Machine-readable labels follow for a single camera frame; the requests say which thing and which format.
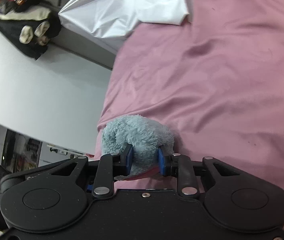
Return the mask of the white cloth cover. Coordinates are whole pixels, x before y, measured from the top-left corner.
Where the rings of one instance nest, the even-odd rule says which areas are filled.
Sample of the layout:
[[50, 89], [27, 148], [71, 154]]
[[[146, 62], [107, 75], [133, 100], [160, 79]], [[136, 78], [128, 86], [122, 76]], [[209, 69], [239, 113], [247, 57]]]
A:
[[180, 25], [192, 19], [193, 0], [70, 0], [58, 13], [62, 25], [82, 36], [128, 36], [139, 23]]

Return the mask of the pink bed sheet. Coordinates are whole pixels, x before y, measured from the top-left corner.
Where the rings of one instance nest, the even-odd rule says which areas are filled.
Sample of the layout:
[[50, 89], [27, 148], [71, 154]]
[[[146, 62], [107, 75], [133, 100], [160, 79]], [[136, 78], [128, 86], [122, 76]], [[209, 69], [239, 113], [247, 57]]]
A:
[[194, 0], [181, 26], [141, 24], [120, 49], [98, 122], [156, 120], [175, 150], [284, 189], [284, 0]]

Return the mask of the light blue plush toy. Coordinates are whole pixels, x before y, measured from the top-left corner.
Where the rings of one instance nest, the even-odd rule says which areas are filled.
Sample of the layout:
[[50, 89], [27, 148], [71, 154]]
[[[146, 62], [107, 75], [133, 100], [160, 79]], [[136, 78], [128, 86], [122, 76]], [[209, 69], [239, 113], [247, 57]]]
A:
[[174, 153], [174, 134], [157, 121], [141, 115], [124, 115], [108, 122], [102, 130], [102, 154], [122, 153], [127, 145], [133, 146], [133, 163], [128, 176], [116, 180], [137, 179], [157, 166], [158, 148]]

